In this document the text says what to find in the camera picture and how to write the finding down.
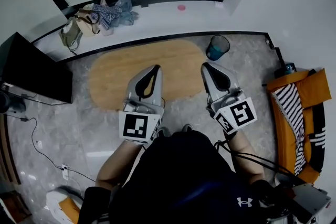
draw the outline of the floor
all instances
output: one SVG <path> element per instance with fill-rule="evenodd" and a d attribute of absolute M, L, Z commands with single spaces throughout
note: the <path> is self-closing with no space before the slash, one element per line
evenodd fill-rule
<path fill-rule="evenodd" d="M 186 39 L 205 51 L 210 38 L 211 36 L 198 36 Z M 227 38 L 231 49 L 217 62 L 236 73 L 240 86 L 252 98 L 258 121 L 245 127 L 244 132 L 259 156 L 274 161 L 275 127 L 268 95 L 262 84 L 278 68 L 277 55 L 269 49 L 264 36 L 228 35 Z M 88 92 L 90 66 L 101 54 L 68 63 L 74 75 L 73 104 L 47 106 L 27 101 L 27 117 L 35 117 L 38 121 L 33 139 L 36 147 L 56 165 L 67 164 L 71 169 L 92 179 L 95 179 L 100 166 L 122 142 L 118 137 L 117 112 L 95 107 Z M 213 143 L 223 140 L 221 127 L 214 123 L 205 110 L 206 99 L 204 91 L 192 98 L 168 102 L 163 125 L 174 132 L 190 123 Z M 34 126 L 34 121 L 25 123 L 8 118 L 13 158 L 22 180 L 17 190 L 31 210 L 34 223 L 57 223 L 46 208 L 46 193 L 66 185 L 66 181 L 60 170 L 34 151 L 30 137 Z M 230 155 L 224 150 L 220 153 L 232 166 Z M 273 173 L 266 171 L 266 175 L 272 182 Z M 93 186 L 92 181 L 74 172 L 70 172 L 70 177 L 79 183 L 83 194 L 86 188 Z M 73 180 L 69 181 L 69 186 L 79 188 Z"/>

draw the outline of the orange sofa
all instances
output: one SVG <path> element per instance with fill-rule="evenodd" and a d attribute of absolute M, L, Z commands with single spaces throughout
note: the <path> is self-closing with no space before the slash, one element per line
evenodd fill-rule
<path fill-rule="evenodd" d="M 309 136 L 314 135 L 313 111 L 315 111 L 315 113 L 317 111 L 322 112 L 319 114 L 323 114 L 322 117 L 324 122 L 323 102 L 331 99 L 327 78 L 325 76 L 325 70 L 322 69 L 319 72 L 314 72 L 315 71 L 311 72 L 308 70 L 295 72 L 280 77 L 267 84 L 267 90 L 271 94 L 290 83 L 294 83 L 298 89 L 301 105 L 303 107 L 305 139 L 303 151 L 306 159 L 306 164 L 304 165 L 303 170 L 298 175 L 298 177 L 308 183 L 314 183 L 316 181 L 320 175 L 320 167 L 323 166 L 324 159 L 324 148 L 323 154 L 321 152 L 322 149 L 319 148 L 319 158 L 316 159 L 315 156 L 313 156 L 314 160 L 311 162 L 312 145 Z M 286 118 L 283 116 L 278 103 L 273 97 L 271 97 L 271 103 L 277 130 L 279 164 L 294 174 L 297 146 L 296 138 Z"/>

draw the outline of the electrical outlet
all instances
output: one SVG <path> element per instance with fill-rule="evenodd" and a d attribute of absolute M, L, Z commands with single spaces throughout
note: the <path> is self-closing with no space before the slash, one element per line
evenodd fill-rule
<path fill-rule="evenodd" d="M 63 178 L 67 181 L 69 179 L 69 166 L 66 164 L 62 164 L 62 169 Z"/>

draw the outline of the person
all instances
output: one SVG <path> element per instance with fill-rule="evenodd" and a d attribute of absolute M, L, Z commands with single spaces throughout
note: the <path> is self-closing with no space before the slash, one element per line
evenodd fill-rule
<path fill-rule="evenodd" d="M 255 154 L 242 131 L 230 137 L 228 146 Z M 125 183 L 141 148 L 124 141 L 108 158 L 96 186 L 85 192 L 79 224 L 261 223 L 250 187 L 265 179 L 261 165 L 233 156 L 234 173 L 206 135 L 188 124 L 173 135 L 163 127 Z"/>

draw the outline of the black t-shirt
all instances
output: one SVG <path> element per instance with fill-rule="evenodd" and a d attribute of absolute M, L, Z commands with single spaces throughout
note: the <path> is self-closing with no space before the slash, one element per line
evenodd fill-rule
<path fill-rule="evenodd" d="M 155 139 L 131 179 L 112 192 L 88 188 L 78 223 L 261 223 L 249 186 L 196 131 Z"/>

